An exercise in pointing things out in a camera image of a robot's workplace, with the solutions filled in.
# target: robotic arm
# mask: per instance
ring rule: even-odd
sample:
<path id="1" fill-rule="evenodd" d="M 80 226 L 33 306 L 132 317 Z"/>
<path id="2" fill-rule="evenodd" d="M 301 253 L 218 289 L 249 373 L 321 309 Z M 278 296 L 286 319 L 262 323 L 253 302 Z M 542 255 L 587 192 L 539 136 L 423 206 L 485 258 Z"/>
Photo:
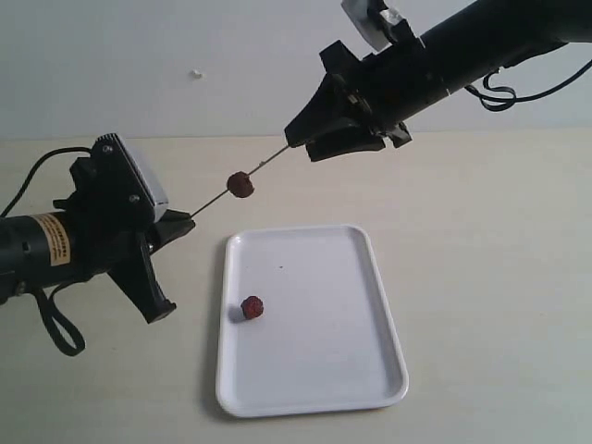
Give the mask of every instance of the robotic arm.
<path id="1" fill-rule="evenodd" d="M 363 60 L 340 41 L 321 52 L 327 74 L 285 128 L 289 146 L 306 145 L 313 162 L 382 150 L 384 138 L 403 146 L 412 139 L 407 118 L 475 80 L 567 43 L 592 43 L 589 0 L 478 0 L 421 37 L 384 0 L 343 7 L 376 50 L 388 47 Z"/>

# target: tray rim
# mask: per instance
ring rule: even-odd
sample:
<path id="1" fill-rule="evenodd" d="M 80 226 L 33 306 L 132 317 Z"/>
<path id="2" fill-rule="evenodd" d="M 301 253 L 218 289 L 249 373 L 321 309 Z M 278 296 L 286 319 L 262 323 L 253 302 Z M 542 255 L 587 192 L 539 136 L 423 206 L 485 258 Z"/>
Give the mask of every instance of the tray rim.
<path id="1" fill-rule="evenodd" d="M 233 403 L 227 399 L 222 394 L 222 375 L 221 369 L 224 365 L 223 360 L 223 352 L 222 352 L 222 345 L 223 339 L 227 335 L 225 325 L 226 312 L 224 307 L 227 303 L 228 297 L 228 281 L 230 278 L 229 272 L 229 257 L 231 255 L 230 249 L 233 244 L 240 238 L 250 234 L 262 234 L 262 233 L 270 233 L 275 234 L 282 231 L 306 231 L 306 230 L 319 230 L 319 229 L 352 229 L 357 231 L 359 234 L 362 235 L 364 239 L 365 249 L 368 252 L 368 256 L 370 257 L 370 263 L 372 266 L 373 273 L 375 274 L 376 284 L 378 286 L 378 293 L 380 295 L 380 301 L 382 302 L 382 306 L 385 310 L 385 315 L 387 318 L 388 324 L 388 331 L 390 333 L 390 337 L 393 340 L 393 344 L 395 346 L 395 355 L 397 358 L 397 362 L 399 363 L 401 369 L 401 388 L 397 391 L 394 395 L 381 398 L 376 401 L 353 401 L 353 402 L 336 402 L 334 404 L 324 404 L 324 405 L 300 405 L 298 407 L 265 407 L 260 409 L 242 409 L 233 405 Z M 380 271 L 378 269 L 378 264 L 376 261 L 376 256 L 374 254 L 374 249 L 372 248 L 372 242 L 370 240 L 370 236 L 368 233 L 361 227 L 354 225 L 354 224 L 335 224 L 335 225 L 312 225 L 312 226 L 296 226 L 296 227 L 283 227 L 283 228 L 259 228 L 259 229 L 247 229 L 241 231 L 233 236 L 230 236 L 226 242 L 226 249 L 225 249 L 225 261 L 224 261 L 224 276 L 223 276 L 223 284 L 222 284 L 222 298 L 220 299 L 220 304 L 222 310 L 220 310 L 220 330 L 218 334 L 218 349 L 217 349 L 217 361 L 216 361 L 216 400 L 220 407 L 226 412 L 231 414 L 232 416 L 236 416 L 238 418 L 256 418 L 256 417 L 265 417 L 265 416 L 284 416 L 284 415 L 293 415 L 293 414 L 308 414 L 308 413 L 329 413 L 329 412 L 346 412 L 346 411 L 356 411 L 356 410 L 371 410 L 371 409 L 380 409 L 389 407 L 394 405 L 405 398 L 409 391 L 409 373 L 407 371 L 407 365 L 405 363 L 405 359 L 402 353 L 401 342 L 399 341 L 399 335 L 397 334 L 397 328 L 395 327 L 395 321 L 392 316 L 392 312 L 390 311 L 389 306 L 389 299 L 387 298 L 387 293 L 384 289 L 384 284 L 382 282 L 382 277 L 380 276 Z"/>

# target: red fruit on tray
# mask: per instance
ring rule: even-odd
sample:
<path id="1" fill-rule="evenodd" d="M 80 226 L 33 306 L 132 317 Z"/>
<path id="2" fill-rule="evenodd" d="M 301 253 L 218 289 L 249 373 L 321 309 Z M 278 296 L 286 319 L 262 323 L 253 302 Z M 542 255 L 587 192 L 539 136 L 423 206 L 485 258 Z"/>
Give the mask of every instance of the red fruit on tray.
<path id="1" fill-rule="evenodd" d="M 256 296 L 249 296 L 240 305 L 246 319 L 255 319 L 263 314 L 263 301 Z"/>
<path id="2" fill-rule="evenodd" d="M 228 188 L 235 197 L 241 199 L 249 197 L 255 191 L 251 178 L 243 171 L 239 171 L 230 176 L 226 182 L 226 188 Z"/>

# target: screw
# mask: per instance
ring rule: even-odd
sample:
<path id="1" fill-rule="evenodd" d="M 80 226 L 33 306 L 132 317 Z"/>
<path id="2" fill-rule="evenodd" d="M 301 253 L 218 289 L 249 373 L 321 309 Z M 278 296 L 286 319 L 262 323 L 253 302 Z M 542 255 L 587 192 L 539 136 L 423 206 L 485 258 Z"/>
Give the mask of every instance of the screw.
<path id="1" fill-rule="evenodd" d="M 23 294 L 25 292 L 26 289 L 27 289 L 27 282 L 22 280 L 17 284 L 17 287 L 15 288 L 15 294 L 17 296 L 20 296 L 21 294 Z"/>

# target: yellow warning label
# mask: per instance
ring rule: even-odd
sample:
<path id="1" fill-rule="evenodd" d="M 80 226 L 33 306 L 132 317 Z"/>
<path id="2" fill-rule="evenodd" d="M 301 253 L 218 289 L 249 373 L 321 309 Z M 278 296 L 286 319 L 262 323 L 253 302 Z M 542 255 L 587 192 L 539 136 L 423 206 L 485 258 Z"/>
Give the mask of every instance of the yellow warning label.
<path id="1" fill-rule="evenodd" d="M 70 240 L 66 229 L 54 215 L 31 216 L 43 229 L 49 245 L 50 265 L 59 266 L 70 263 Z"/>

